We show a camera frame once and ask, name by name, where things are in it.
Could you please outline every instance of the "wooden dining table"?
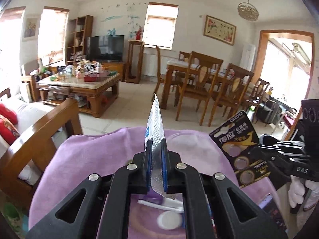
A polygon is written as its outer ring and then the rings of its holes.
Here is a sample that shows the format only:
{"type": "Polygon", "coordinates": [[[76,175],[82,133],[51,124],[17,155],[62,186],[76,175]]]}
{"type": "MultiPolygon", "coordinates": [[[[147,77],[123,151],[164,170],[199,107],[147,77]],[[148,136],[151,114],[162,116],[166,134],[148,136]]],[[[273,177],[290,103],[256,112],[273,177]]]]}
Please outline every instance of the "wooden dining table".
{"type": "MultiPolygon", "coordinates": [[[[190,74],[193,75],[198,75],[199,69],[197,69],[198,64],[192,64],[190,67],[190,74]]],[[[172,79],[173,79],[173,72],[174,71],[179,71],[179,72],[187,72],[188,68],[188,62],[184,61],[179,61],[177,59],[172,59],[167,62],[167,68],[166,68],[166,78],[165,78],[165,84],[164,84],[164,90],[162,94],[162,100],[160,103],[161,109],[166,109],[167,107],[167,100],[170,92],[170,87],[172,84],[172,79]]],[[[219,72],[217,76],[216,83],[221,83],[224,80],[224,73],[219,72]]]]}

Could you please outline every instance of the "purple cloth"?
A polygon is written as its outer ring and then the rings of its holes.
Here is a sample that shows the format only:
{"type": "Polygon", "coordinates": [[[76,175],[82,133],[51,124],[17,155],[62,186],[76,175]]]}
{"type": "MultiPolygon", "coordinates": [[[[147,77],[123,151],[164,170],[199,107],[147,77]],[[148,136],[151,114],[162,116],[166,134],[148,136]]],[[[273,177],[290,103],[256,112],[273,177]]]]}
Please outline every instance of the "purple cloth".
{"type": "MultiPolygon", "coordinates": [[[[33,197],[29,212],[29,228],[31,229],[90,174],[112,174],[132,159],[134,154],[144,151],[144,134],[144,127],[136,127],[122,128],[99,136],[78,135],[67,139],[46,168],[33,197]]],[[[194,130],[166,130],[165,138],[168,149],[180,153],[183,162],[205,174],[223,172],[238,185],[229,161],[207,134],[194,130]],[[197,154],[194,151],[184,152],[184,149],[179,152],[170,142],[170,139],[179,135],[194,135],[198,141],[209,145],[209,152],[197,154]]],[[[278,199],[268,178],[244,188],[243,191],[256,203],[268,193],[272,193],[276,201],[278,199]]],[[[137,204],[137,198],[133,196],[129,238],[165,238],[165,235],[169,238],[185,238],[182,228],[165,231],[157,226],[156,219],[161,212],[162,210],[137,204]]]]}

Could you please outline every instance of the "coffee table drawer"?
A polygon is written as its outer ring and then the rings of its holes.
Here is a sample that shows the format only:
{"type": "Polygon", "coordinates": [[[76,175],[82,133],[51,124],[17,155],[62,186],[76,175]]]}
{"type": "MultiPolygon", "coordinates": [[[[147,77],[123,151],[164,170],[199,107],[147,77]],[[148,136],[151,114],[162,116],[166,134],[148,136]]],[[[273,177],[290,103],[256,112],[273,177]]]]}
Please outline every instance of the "coffee table drawer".
{"type": "Polygon", "coordinates": [[[63,94],[63,95],[70,95],[71,88],[49,85],[49,91],[53,93],[63,94]]]}

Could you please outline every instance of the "wooden pedestal stand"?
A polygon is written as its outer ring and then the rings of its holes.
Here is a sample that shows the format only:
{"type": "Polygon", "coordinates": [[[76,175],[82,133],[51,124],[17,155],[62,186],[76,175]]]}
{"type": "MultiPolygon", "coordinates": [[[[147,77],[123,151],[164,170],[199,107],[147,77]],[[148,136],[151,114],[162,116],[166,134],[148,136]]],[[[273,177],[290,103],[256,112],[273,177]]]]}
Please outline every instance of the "wooden pedestal stand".
{"type": "Polygon", "coordinates": [[[127,55],[127,67],[126,67],[126,82],[139,83],[141,80],[144,44],[145,43],[141,40],[129,40],[129,51],[127,55]],[[133,60],[134,45],[140,46],[139,55],[138,55],[137,76],[132,76],[132,60],[133,60]]]}

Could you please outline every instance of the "ceiling light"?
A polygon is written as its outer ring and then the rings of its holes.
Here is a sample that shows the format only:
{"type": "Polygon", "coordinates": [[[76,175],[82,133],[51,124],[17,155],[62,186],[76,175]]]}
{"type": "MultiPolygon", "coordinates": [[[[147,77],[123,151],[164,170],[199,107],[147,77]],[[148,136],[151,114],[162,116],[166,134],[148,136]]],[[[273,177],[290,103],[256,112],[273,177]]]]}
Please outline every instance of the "ceiling light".
{"type": "Polygon", "coordinates": [[[254,22],[259,18],[259,12],[256,7],[248,2],[242,2],[238,5],[238,13],[239,16],[244,18],[245,20],[254,22]]]}

